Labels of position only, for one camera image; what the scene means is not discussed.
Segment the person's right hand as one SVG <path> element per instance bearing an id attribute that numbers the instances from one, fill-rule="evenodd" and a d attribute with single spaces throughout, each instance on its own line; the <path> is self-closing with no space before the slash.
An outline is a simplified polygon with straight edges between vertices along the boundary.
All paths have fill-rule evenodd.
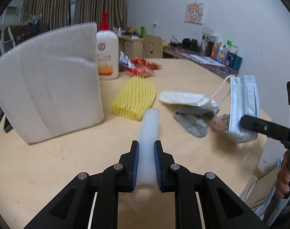
<path id="1" fill-rule="evenodd" d="M 283 198 L 284 195 L 288 194 L 290 191 L 289 188 L 290 171 L 287 168 L 287 163 L 288 163 L 288 151 L 286 151 L 283 156 L 281 169 L 277 175 L 275 195 L 278 198 Z"/>

